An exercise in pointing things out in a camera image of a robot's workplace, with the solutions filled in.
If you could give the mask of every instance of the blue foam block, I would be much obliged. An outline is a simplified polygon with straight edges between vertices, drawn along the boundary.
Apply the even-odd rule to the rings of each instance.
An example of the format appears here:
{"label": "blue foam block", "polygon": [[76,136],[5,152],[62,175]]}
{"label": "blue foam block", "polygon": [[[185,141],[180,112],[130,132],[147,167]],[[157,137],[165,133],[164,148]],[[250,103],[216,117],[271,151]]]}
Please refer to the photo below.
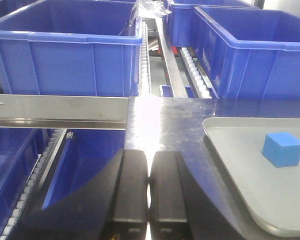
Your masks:
{"label": "blue foam block", "polygon": [[276,168],[297,166],[300,160],[300,140],[289,132],[268,133],[262,154]]}

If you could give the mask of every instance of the metal tray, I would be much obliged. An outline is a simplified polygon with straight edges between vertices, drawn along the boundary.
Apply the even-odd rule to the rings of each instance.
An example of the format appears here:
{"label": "metal tray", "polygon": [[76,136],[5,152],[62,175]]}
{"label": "metal tray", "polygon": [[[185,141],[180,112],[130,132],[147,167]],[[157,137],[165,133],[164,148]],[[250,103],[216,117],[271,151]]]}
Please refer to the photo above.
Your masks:
{"label": "metal tray", "polygon": [[254,221],[278,237],[300,237],[300,162],[276,168],[263,155],[267,133],[300,139],[300,118],[212,117],[206,135]]}

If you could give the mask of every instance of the metal rail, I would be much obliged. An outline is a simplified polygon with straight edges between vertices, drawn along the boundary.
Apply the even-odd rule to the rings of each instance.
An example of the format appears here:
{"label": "metal rail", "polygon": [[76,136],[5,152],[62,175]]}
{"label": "metal rail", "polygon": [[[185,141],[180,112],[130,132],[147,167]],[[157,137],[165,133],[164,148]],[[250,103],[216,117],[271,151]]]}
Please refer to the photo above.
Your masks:
{"label": "metal rail", "polygon": [[156,18],[155,23],[159,33],[159,47],[161,50],[161,57],[164,60],[165,78],[167,83],[171,85],[172,93],[175,98],[188,98],[171,43],[164,31],[163,19]]}
{"label": "metal rail", "polygon": [[0,127],[125,129],[128,98],[0,94]]}

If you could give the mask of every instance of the blue plastic bin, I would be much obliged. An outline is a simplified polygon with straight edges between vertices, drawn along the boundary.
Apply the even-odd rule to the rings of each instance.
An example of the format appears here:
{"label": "blue plastic bin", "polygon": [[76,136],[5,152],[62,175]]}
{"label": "blue plastic bin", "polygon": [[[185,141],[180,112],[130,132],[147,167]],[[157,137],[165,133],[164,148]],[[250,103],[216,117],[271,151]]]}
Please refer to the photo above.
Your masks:
{"label": "blue plastic bin", "polygon": [[36,129],[0,128],[0,235],[38,159]]}
{"label": "blue plastic bin", "polygon": [[67,139],[43,208],[78,190],[124,147],[124,130],[73,130]]}
{"label": "blue plastic bin", "polygon": [[164,0],[166,9],[172,11],[165,17],[167,33],[175,47],[193,47],[197,40],[197,21],[194,7],[220,6],[257,8],[242,0]]}
{"label": "blue plastic bin", "polygon": [[300,18],[248,8],[195,12],[197,58],[219,97],[300,100]]}
{"label": "blue plastic bin", "polygon": [[138,94],[141,18],[133,2],[39,0],[0,18],[5,94]]}

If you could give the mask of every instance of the steel table surface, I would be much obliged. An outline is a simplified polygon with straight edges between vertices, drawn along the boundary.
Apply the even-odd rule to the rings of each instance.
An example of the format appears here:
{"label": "steel table surface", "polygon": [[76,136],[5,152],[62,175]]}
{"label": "steel table surface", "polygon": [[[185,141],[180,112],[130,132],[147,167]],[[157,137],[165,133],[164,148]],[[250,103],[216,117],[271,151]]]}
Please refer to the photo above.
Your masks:
{"label": "steel table surface", "polygon": [[202,122],[211,117],[300,118],[300,101],[132,97],[125,148],[145,151],[149,166],[157,151],[182,152],[202,190],[246,239],[282,240],[252,220],[205,135]]}

